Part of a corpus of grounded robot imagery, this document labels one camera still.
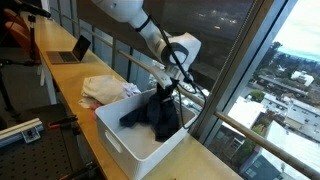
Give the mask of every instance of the white plastic bin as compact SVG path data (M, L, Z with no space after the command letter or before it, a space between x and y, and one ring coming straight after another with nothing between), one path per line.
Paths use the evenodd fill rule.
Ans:
M98 136L103 147L111 154L130 179L142 179L153 169L186 135L180 128L171 138L161 143L149 125L137 123L133 128L120 126L120 118L145 105L155 90L126 98L96 109ZM183 107L186 126L196 115Z

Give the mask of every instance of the wooden table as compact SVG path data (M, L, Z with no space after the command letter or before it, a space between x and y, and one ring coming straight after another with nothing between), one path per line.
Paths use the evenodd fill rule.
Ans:
M22 13L27 22L27 13ZM52 20L37 16L35 42L40 50L46 84L52 104L56 103L52 78L56 81L87 140L101 171L108 179L128 179L110 154L103 148L97 135L92 111L82 108L83 80L98 75L113 75L125 81L95 54L88 51L81 64L52 65L46 51L71 51L76 39ZM144 179L241 179L192 136L187 135Z

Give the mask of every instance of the dark fabric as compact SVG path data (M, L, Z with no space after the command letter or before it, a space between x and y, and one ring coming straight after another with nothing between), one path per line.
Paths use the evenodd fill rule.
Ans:
M155 131L156 141L164 142L179 130L179 122L173 100L161 103L160 96L152 95L149 102L120 119L120 125L132 127L135 123L147 123Z

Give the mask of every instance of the crumpled white towel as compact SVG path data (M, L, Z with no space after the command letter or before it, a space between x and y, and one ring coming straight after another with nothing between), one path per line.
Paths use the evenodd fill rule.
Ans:
M79 101L83 108L90 108L90 104L109 104L120 99L141 93L132 83L123 83L114 76L103 75L85 78Z

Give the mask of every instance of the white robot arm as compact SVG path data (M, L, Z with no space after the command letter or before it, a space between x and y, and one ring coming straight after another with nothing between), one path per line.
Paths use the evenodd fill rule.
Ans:
M171 85L170 78L176 80L184 78L181 75L181 71L184 71L184 75L189 76L186 72L201 46L201 42L198 39L189 33L175 37L165 33L168 37L166 42L163 33L142 9L143 0L92 0L92 2L116 21L129 23L145 39L157 60L166 66L165 73L155 67L150 68L162 88L165 89ZM180 62L180 67L176 63L170 48L174 52L176 60Z

